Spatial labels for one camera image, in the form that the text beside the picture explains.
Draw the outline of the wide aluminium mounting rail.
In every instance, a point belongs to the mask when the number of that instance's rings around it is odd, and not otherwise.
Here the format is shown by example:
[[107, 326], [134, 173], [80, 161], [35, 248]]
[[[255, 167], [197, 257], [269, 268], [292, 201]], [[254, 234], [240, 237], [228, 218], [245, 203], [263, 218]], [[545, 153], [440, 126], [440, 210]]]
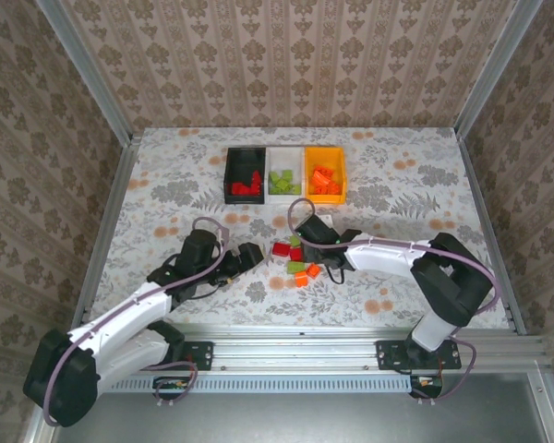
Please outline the wide aluminium mounting rail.
[[[407, 329], [331, 327], [213, 327], [180, 325], [187, 341], [214, 343], [213, 373], [374, 374], [376, 343], [402, 341]], [[510, 330], [466, 329], [458, 334], [459, 353], [467, 365], [476, 348], [476, 373], [523, 373], [549, 362], [542, 340]]]

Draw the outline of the aluminium table side rail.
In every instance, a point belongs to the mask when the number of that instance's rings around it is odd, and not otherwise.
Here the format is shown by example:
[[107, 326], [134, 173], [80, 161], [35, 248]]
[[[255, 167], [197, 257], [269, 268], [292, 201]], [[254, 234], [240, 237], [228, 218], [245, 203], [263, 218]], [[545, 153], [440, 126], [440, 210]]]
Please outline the aluminium table side rail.
[[71, 328], [78, 327], [90, 316], [97, 294], [107, 255], [114, 237], [115, 226], [123, 205], [131, 173], [138, 157], [142, 133], [134, 134], [122, 149], [114, 181], [105, 206], [101, 225], [91, 253], [90, 263], [82, 284]]
[[500, 247], [495, 235], [491, 220], [488, 215], [488, 210], [485, 204], [484, 196], [480, 189], [480, 185], [476, 178], [475, 168], [470, 159], [467, 147], [465, 145], [464, 139], [457, 136], [457, 141], [459, 149], [462, 155], [465, 172], [468, 178], [468, 182], [473, 194], [473, 199], [476, 205], [476, 210], [481, 224], [482, 232], [485, 236], [487, 243], [488, 254], [494, 275], [498, 281], [500, 291], [501, 291], [501, 300], [507, 313], [507, 318], [513, 325], [514, 331], [518, 335], [527, 335], [528, 331], [524, 324], [524, 319], [521, 313], [521, 309], [518, 306], [515, 293], [512, 288], [512, 284], [508, 275], [508, 271], [504, 264], [502, 254], [500, 252]]

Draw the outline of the floral patterned table cover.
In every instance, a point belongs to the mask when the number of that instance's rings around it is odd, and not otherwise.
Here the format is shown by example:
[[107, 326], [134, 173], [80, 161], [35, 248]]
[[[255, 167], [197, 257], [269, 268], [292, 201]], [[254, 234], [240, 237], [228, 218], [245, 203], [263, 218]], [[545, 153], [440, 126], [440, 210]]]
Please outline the floral patterned table cover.
[[[430, 240], [456, 236], [488, 261], [473, 194], [454, 132], [449, 128], [201, 128], [149, 129], [106, 259], [93, 313], [101, 314], [135, 292], [147, 276], [177, 253], [193, 228], [216, 222], [231, 245], [270, 247], [287, 242], [289, 224], [305, 205], [228, 205], [223, 199], [227, 151], [238, 146], [340, 146], [348, 176], [342, 206], [322, 206], [339, 232]], [[178, 323], [412, 327], [428, 305], [416, 283], [379, 272], [320, 274], [297, 287], [282, 258], [266, 261], [213, 295], [187, 302]]]

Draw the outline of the black plastic bin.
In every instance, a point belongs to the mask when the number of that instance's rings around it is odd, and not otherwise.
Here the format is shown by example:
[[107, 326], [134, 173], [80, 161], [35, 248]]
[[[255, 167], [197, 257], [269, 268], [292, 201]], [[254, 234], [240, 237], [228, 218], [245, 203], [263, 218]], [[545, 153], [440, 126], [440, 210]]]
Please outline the black plastic bin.
[[[227, 151], [225, 172], [223, 178], [224, 202], [228, 205], [247, 205], [264, 203], [265, 190], [265, 158], [266, 149], [261, 147], [229, 148]], [[252, 178], [254, 171], [262, 176], [262, 194], [255, 196], [241, 196], [231, 194], [231, 183], [240, 182], [248, 177]]]

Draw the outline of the orange plastic bin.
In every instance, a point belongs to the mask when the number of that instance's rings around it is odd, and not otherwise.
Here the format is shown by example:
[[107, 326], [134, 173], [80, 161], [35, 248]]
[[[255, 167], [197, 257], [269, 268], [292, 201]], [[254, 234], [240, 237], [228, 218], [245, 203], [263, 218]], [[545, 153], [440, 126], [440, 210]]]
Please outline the orange plastic bin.
[[[332, 178], [328, 179], [321, 174], [315, 174], [314, 169], [316, 166], [332, 169], [334, 171]], [[330, 181], [338, 183], [342, 189], [341, 194], [314, 195], [314, 186], [310, 182], [313, 177], [322, 180], [325, 186], [327, 186]], [[342, 205], [346, 200], [347, 191], [347, 173], [343, 148], [323, 146], [305, 147], [305, 178], [306, 197], [312, 202], [326, 205]]]

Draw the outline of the aluminium frame post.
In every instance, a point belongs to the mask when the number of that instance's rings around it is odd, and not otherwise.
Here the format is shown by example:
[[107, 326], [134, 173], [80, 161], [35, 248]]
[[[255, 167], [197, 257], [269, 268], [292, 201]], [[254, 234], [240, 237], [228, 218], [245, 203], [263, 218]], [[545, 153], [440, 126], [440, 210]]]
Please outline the aluminium frame post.
[[454, 130], [459, 140], [470, 132], [542, 3], [543, 0], [517, 0], [456, 120]]
[[113, 131], [121, 148], [131, 144], [133, 130], [117, 104], [111, 88], [107, 85], [88, 46], [74, 26], [61, 0], [36, 0], [55, 35], [62, 43], [90, 95], [99, 106], [102, 115]]

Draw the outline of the grey metal panel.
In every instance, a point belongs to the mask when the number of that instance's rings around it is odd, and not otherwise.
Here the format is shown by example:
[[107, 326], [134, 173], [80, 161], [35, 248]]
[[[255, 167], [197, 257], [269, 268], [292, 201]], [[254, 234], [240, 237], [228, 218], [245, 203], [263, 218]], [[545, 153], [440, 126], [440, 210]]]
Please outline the grey metal panel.
[[54, 443], [547, 443], [524, 376], [474, 375], [448, 400], [406, 394], [106, 394]]

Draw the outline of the white plastic bin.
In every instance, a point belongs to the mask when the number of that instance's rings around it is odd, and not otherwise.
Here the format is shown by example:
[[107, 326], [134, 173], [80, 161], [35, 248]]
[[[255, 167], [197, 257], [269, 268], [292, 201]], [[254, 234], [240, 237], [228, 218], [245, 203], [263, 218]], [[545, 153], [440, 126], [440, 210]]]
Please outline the white plastic bin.
[[[269, 173], [276, 172], [281, 176], [281, 180], [283, 180], [283, 170], [291, 170], [293, 172], [293, 180], [288, 183], [290, 186], [300, 184], [300, 195], [291, 195], [289, 191], [286, 194], [278, 195], [271, 195], [269, 193], [270, 187], [275, 186], [270, 182]], [[289, 205], [294, 200], [303, 197], [306, 193], [305, 179], [305, 149], [303, 147], [273, 146], [266, 148], [264, 183], [264, 200], [266, 204]]]

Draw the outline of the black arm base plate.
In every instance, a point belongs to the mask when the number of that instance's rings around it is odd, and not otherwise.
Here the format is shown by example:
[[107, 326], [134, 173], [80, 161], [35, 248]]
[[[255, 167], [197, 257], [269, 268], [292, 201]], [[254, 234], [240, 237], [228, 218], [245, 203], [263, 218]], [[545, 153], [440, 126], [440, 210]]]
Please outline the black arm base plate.
[[429, 352], [401, 340], [377, 341], [376, 357], [380, 370], [409, 372], [415, 370], [460, 369], [461, 356], [453, 341], [444, 341], [437, 351]]
[[209, 371], [213, 360], [213, 343], [211, 341], [181, 341], [170, 343], [163, 359], [148, 364], [140, 369], [152, 370], [155, 366], [189, 362], [195, 364], [198, 370]]

